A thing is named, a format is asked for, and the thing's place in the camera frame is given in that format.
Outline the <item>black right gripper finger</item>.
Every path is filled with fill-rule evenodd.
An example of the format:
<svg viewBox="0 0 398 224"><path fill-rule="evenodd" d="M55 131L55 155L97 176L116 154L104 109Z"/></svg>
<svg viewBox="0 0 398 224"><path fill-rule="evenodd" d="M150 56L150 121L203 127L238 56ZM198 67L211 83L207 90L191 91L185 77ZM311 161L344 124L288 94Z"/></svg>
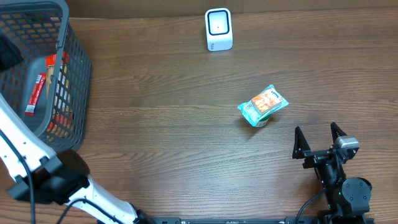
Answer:
<svg viewBox="0 0 398 224"><path fill-rule="evenodd" d="M293 159L304 159L306 154L311 151L305 136L299 126L295 128L295 142L292 151Z"/></svg>
<svg viewBox="0 0 398 224"><path fill-rule="evenodd" d="M346 133L335 122L330 124L330 128L334 144L337 142L339 137L346 136Z"/></svg>

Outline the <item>orange long noodle package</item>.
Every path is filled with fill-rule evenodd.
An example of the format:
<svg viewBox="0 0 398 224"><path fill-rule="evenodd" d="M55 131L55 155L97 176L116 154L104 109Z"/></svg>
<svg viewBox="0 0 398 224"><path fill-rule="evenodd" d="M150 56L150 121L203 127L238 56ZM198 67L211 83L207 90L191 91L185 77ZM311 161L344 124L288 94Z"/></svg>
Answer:
<svg viewBox="0 0 398 224"><path fill-rule="evenodd" d="M54 106L57 108L57 110L53 109L52 119L47 131L61 138L66 138L68 136L68 130L71 129L73 125L67 119L67 117L72 117L72 109L67 105L71 102L71 96L67 91L70 81L65 76L67 72L67 66L64 65L64 59L66 60L66 63L68 63L69 55L63 52L62 58L58 81L55 84ZM52 85L51 77L55 71L56 59L56 54L48 56L45 59L47 98L49 98L50 86Z"/></svg>

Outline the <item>orange tissue pack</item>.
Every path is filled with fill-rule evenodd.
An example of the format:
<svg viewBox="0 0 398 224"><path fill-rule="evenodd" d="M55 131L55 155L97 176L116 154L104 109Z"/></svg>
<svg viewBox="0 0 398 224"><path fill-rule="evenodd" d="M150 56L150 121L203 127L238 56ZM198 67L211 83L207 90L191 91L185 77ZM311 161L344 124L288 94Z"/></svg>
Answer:
<svg viewBox="0 0 398 224"><path fill-rule="evenodd" d="M283 97L274 87L267 88L251 99L255 108L260 114L268 113L271 109L277 108L283 102Z"/></svg>

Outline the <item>red snack stick packet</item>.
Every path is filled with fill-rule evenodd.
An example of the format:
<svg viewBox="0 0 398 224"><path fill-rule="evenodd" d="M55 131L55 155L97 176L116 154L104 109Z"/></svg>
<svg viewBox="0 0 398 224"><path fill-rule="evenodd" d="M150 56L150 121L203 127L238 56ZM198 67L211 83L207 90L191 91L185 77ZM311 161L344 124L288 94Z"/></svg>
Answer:
<svg viewBox="0 0 398 224"><path fill-rule="evenodd" d="M42 89L44 87L46 81L46 73L39 73L37 75L36 81L35 81L35 85L34 88L32 90L32 94L29 98L29 102L26 106L25 112L24 114L26 116L33 116L34 115L34 110L35 107L37 106L37 102L40 98L40 94L42 92Z"/></svg>

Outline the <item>green lid white jar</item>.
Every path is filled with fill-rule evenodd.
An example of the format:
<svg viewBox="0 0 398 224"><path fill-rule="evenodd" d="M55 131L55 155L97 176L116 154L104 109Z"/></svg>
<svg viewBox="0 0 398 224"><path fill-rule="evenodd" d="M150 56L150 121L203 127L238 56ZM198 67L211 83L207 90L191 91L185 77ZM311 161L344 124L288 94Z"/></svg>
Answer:
<svg viewBox="0 0 398 224"><path fill-rule="evenodd" d="M268 115L268 116L263 117L261 120L259 120L259 121L256 123L256 127L257 127L257 128L260 128L260 127L265 126L265 125L267 124L267 122L268 122L268 120L269 120L270 117L271 117L271 115Z"/></svg>

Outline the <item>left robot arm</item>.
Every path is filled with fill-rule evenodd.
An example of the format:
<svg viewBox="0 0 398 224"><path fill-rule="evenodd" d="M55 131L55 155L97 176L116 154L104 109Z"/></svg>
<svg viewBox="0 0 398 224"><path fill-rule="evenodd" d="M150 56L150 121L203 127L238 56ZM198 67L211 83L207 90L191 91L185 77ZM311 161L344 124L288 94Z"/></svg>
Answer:
<svg viewBox="0 0 398 224"><path fill-rule="evenodd" d="M129 202L96 183L82 157L73 149L55 152L43 143L1 99L1 159L15 184L8 193L30 203L35 222L38 203L76 207L100 223L153 223Z"/></svg>

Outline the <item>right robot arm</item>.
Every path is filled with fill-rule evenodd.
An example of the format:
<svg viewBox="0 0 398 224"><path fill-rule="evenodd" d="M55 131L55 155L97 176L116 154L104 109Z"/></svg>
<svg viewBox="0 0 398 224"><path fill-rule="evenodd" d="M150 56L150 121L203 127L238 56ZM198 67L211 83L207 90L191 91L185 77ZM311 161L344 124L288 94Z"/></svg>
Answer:
<svg viewBox="0 0 398 224"><path fill-rule="evenodd" d="M366 218L370 211L369 201L373 189L370 181L361 178L347 178L343 164L353 159L359 150L359 141L347 135L334 122L330 124L333 144L325 150L312 151L300 127L295 128L293 159L302 159L304 169L313 169L322 184L322 191L305 202L295 223L374 223ZM328 210L322 210L316 217L303 218L302 213L313 201L324 195Z"/></svg>

